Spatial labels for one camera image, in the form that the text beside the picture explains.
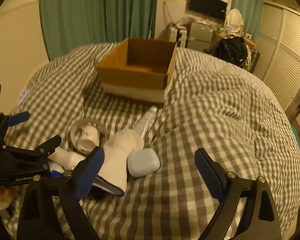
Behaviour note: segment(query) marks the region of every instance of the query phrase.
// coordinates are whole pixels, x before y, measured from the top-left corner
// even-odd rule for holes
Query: blue cloth
[[[232,0],[232,9],[238,9],[244,19],[243,32],[251,31],[256,41],[260,31],[263,0]]]
[[[39,0],[50,60],[74,48],[128,37],[154,37],[157,0]]]
[[[58,171],[51,171],[51,177],[52,178],[56,178],[56,177],[60,177],[62,174]]]
[[[295,138],[296,138],[296,140],[297,140],[297,143],[298,143],[298,146],[299,146],[299,149],[300,149],[300,141],[299,141],[299,137],[298,137],[298,132],[297,132],[297,130],[294,128],[293,125],[291,126],[291,128],[292,128],[293,134],[294,134],[294,136],[295,136]]]

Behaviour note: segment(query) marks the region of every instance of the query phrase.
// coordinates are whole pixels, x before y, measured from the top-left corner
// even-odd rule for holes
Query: black bag
[[[219,44],[212,49],[210,55],[240,67],[247,58],[248,52],[243,38],[234,37],[220,40]]]

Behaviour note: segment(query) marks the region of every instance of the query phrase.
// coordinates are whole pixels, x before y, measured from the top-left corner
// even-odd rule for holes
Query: cardboard box
[[[174,42],[129,38],[97,63],[103,89],[111,94],[163,103],[172,84]]]

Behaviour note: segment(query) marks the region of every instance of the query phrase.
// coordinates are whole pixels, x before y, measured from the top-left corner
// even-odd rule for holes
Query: clear water bottle
[[[158,108],[156,106],[151,106],[149,110],[134,125],[133,129],[141,136],[142,139],[145,137],[147,130],[154,121],[154,116],[157,110]]]

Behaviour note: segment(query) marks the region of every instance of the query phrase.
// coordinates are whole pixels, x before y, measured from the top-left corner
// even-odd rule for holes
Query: blue gripper pad
[[[29,112],[22,112],[22,113],[19,113],[19,114],[15,114],[15,115],[10,116],[8,118],[7,125],[8,126],[14,126],[14,125],[17,125],[19,123],[28,121],[29,118],[30,118],[30,113]]]
[[[219,163],[214,162],[204,149],[196,150],[194,163],[211,196],[221,202],[227,184],[225,170]]]
[[[105,152],[101,147],[95,147],[93,151],[83,161],[80,161],[73,170],[75,181],[75,197],[80,200],[86,197],[92,188],[92,184],[98,175],[103,162]]]

